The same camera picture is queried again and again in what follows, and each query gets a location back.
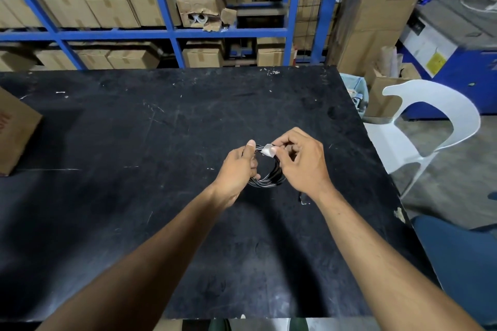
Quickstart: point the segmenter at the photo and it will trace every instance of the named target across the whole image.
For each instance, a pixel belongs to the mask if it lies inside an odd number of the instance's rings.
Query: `cable coil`
[[[255,151],[261,153],[261,151],[264,149],[264,146],[262,145],[256,145],[255,146]],[[264,178],[262,179],[255,179],[255,178],[250,178],[249,180],[249,185],[253,187],[259,187],[263,189],[268,189],[270,187],[276,187],[282,184],[285,180],[286,177],[283,175],[283,171],[279,165],[279,160],[275,156],[274,157],[274,168],[273,170]]]

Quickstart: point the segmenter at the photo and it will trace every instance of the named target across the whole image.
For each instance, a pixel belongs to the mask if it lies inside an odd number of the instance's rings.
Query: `forearm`
[[[315,201],[382,329],[481,329],[383,240],[332,185]]]
[[[224,202],[208,187],[151,239],[57,309],[39,329],[153,329]]]

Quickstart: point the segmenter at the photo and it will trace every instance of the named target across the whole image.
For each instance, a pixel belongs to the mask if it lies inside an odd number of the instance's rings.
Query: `left hand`
[[[227,207],[233,205],[251,177],[260,179],[254,153],[255,141],[249,140],[246,146],[233,149],[224,160],[213,186],[216,196],[226,201]]]

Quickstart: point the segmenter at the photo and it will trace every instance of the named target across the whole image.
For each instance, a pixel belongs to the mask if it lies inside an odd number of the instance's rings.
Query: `wire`
[[[255,146],[255,151],[260,153],[263,148],[264,146],[257,144]],[[263,179],[250,178],[248,181],[249,185],[262,189],[269,189],[282,184],[286,180],[286,177],[283,175],[283,171],[279,165],[279,160],[276,156],[274,157],[274,161],[274,168],[267,176]]]
[[[488,6],[487,6],[487,7],[485,7],[485,8],[475,8],[475,7],[471,7],[470,5],[468,5],[468,3],[467,3],[465,0],[459,0],[459,1],[460,1],[460,3],[461,3],[464,7],[468,8],[468,9],[470,9],[470,10],[472,10],[472,11],[476,11],[476,12],[484,12],[484,13],[497,13],[497,0],[489,0],[489,1],[491,1],[493,4],[490,4],[490,5],[488,5]]]

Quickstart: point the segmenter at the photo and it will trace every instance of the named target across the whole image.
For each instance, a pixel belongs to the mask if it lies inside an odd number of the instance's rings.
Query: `yellow warning sticker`
[[[428,60],[426,64],[426,68],[431,72],[432,76],[435,76],[438,71],[440,71],[443,65],[447,62],[447,59],[444,58],[442,54],[436,51],[432,58]]]

